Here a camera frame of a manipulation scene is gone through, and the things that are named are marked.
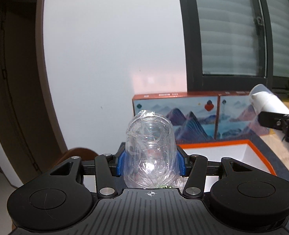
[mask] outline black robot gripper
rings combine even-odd
[[[13,235],[265,234],[286,235],[289,182],[235,159],[211,162],[178,147],[177,188],[127,188],[124,146],[94,161],[72,157],[12,193]],[[83,185],[95,175],[96,193]],[[204,192],[206,176],[219,180]]]

